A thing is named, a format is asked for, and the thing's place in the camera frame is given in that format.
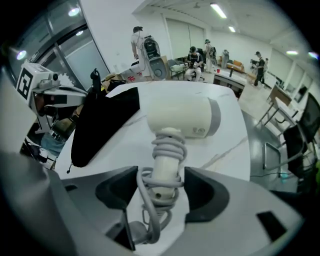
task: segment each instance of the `gray floor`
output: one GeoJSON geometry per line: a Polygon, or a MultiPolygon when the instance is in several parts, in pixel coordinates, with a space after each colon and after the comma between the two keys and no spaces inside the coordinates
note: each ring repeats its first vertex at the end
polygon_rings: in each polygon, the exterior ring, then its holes
{"type": "MultiPolygon", "coordinates": [[[[274,146],[279,146],[280,141],[276,135],[274,135],[268,128],[258,124],[258,121],[251,115],[242,111],[244,122],[248,133],[248,141],[250,148],[250,181],[257,183],[268,190],[296,192],[298,179],[292,174],[290,178],[279,178],[276,173],[277,170],[266,171],[263,169],[263,146],[265,142],[269,142],[274,146]]],[[[279,162],[279,156],[272,150],[267,151],[267,163],[277,164],[279,162]]]]}

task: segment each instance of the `ceiling light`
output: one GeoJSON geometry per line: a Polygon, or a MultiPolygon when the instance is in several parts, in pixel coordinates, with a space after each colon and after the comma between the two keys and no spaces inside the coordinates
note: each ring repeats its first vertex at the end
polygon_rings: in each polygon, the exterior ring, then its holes
{"type": "Polygon", "coordinates": [[[221,8],[219,7],[219,5],[217,5],[216,3],[212,3],[210,4],[211,7],[220,15],[221,18],[226,19],[227,16],[224,14],[224,12],[221,10],[221,8]]]}
{"type": "Polygon", "coordinates": [[[27,52],[25,50],[22,50],[18,53],[18,55],[16,56],[17,60],[22,60],[25,56],[26,56],[27,52]]]}
{"type": "Polygon", "coordinates": [[[80,9],[79,9],[79,8],[73,8],[72,10],[70,10],[70,11],[68,12],[68,15],[69,15],[70,17],[76,16],[79,12],[80,12],[80,9]]]}
{"type": "Polygon", "coordinates": [[[229,29],[230,29],[230,31],[233,32],[233,33],[236,32],[233,26],[230,26],[229,29]]]}
{"type": "Polygon", "coordinates": [[[312,58],[319,59],[319,54],[314,51],[309,51],[308,54],[312,58]]]}
{"type": "Polygon", "coordinates": [[[287,51],[286,51],[286,54],[289,54],[289,55],[297,55],[298,52],[295,51],[295,50],[287,50],[287,51]]]}

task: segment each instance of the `black towel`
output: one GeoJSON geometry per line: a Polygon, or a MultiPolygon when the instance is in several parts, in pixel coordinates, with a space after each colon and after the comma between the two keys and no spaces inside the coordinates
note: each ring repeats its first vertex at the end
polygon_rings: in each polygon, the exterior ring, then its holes
{"type": "Polygon", "coordinates": [[[78,118],[71,148],[71,161],[84,167],[140,109],[138,88],[108,98],[90,92],[78,118]]]}

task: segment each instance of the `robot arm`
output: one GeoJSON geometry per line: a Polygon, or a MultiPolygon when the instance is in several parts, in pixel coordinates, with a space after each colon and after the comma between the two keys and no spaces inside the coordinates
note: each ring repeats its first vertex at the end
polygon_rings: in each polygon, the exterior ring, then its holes
{"type": "Polygon", "coordinates": [[[57,73],[27,61],[21,67],[16,90],[37,115],[37,134],[49,132],[59,120],[56,108],[76,107],[85,102],[87,92],[61,85],[57,73]]]}

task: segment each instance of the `sofa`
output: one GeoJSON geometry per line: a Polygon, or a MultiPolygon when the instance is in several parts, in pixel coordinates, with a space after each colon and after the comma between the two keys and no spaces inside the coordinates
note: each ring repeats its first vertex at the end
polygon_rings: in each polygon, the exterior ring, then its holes
{"type": "MultiPolygon", "coordinates": [[[[219,63],[221,65],[222,63],[222,56],[219,56],[220,59],[219,59],[219,63]]],[[[231,69],[231,67],[233,67],[233,70],[235,71],[238,71],[238,72],[241,72],[241,73],[244,73],[245,72],[245,67],[244,65],[240,62],[240,61],[237,61],[237,60],[230,60],[228,61],[228,63],[226,64],[226,67],[228,69],[231,69]]]]}

